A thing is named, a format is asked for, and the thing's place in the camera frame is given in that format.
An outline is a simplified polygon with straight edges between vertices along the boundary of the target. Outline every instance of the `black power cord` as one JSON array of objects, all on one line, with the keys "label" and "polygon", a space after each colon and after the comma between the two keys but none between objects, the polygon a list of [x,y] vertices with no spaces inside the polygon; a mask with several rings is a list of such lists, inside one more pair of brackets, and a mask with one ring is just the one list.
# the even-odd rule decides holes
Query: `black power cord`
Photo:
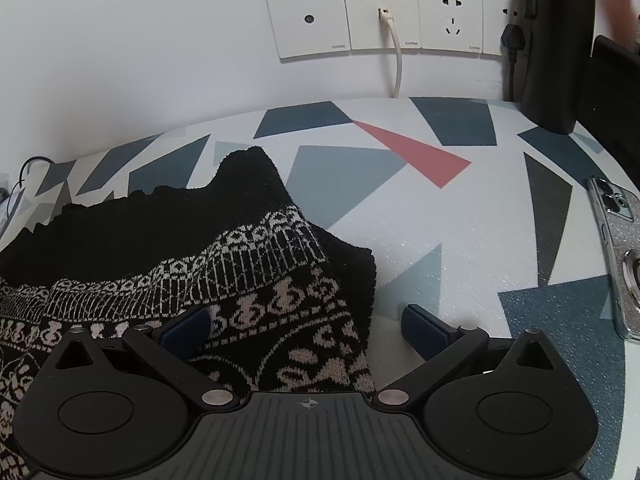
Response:
[{"label": "black power cord", "polygon": [[513,101],[513,75],[516,70],[518,51],[523,50],[526,44],[522,27],[509,23],[504,28],[500,40],[509,52],[509,101]]},{"label": "black power cord", "polygon": [[14,188],[11,190],[11,193],[9,193],[9,198],[6,199],[6,217],[7,217],[7,219],[9,219],[9,202],[11,202],[11,197],[14,195],[15,188],[18,187],[18,186],[22,187],[22,183],[24,182],[24,179],[22,178],[22,175],[24,174],[24,170],[34,160],[44,160],[45,162],[48,162],[49,164],[55,164],[55,162],[53,162],[53,160],[51,160],[49,157],[39,156],[39,155],[31,156],[30,158],[28,158],[25,161],[25,163],[20,168],[20,176],[18,177],[18,182],[15,183]]}]

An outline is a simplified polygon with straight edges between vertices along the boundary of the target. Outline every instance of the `wall outlet panel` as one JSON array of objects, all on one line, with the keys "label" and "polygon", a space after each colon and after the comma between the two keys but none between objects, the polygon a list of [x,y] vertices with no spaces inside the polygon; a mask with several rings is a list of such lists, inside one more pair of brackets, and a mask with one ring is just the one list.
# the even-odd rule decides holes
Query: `wall outlet panel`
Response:
[{"label": "wall outlet panel", "polygon": [[522,27],[526,45],[519,56],[526,56],[529,49],[530,22],[524,18],[524,2],[513,0],[482,0],[482,52],[494,56],[506,56],[507,49],[500,38],[508,23]]},{"label": "wall outlet panel", "polygon": [[348,50],[344,0],[267,0],[281,58]]},{"label": "wall outlet panel", "polygon": [[482,0],[482,52],[502,56],[506,49],[500,38],[510,20],[509,0]]},{"label": "wall outlet panel", "polygon": [[402,48],[420,48],[418,0],[344,0],[347,7],[351,48],[393,48],[391,34],[380,22],[378,9],[388,8],[394,16]]},{"label": "wall outlet panel", "polygon": [[482,52],[482,0],[418,0],[422,48]]}]

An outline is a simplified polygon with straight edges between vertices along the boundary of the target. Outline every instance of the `white cable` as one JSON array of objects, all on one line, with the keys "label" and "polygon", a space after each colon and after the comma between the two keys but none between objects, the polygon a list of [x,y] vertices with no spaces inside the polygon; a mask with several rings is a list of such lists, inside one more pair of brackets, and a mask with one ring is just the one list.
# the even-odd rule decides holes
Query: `white cable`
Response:
[{"label": "white cable", "polygon": [[393,97],[397,99],[400,95],[400,82],[402,81],[402,51],[400,50],[400,40],[398,40],[398,33],[394,25],[394,17],[391,12],[389,12],[389,9],[380,8],[378,9],[378,14],[380,21],[389,28],[391,38],[394,40],[394,47],[396,48],[396,86]]}]

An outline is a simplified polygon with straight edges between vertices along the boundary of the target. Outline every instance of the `glitter phone case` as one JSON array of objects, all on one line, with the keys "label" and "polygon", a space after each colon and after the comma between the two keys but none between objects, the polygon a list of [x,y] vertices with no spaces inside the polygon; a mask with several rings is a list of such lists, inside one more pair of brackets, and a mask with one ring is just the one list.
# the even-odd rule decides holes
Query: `glitter phone case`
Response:
[{"label": "glitter phone case", "polygon": [[640,200],[602,178],[590,178],[588,189],[613,284],[616,329],[640,343]]}]

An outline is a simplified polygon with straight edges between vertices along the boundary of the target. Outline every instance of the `red triangle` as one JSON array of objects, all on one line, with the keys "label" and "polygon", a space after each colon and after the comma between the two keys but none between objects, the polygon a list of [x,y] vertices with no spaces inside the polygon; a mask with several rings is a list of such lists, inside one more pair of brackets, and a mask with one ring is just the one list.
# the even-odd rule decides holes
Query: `red triangle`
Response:
[{"label": "red triangle", "polygon": [[440,148],[434,148],[423,142],[418,142],[418,140],[383,130],[377,126],[371,126],[371,124],[358,121],[353,121],[353,123],[404,158],[439,188],[445,187],[455,176],[471,164],[466,158],[445,152]]}]

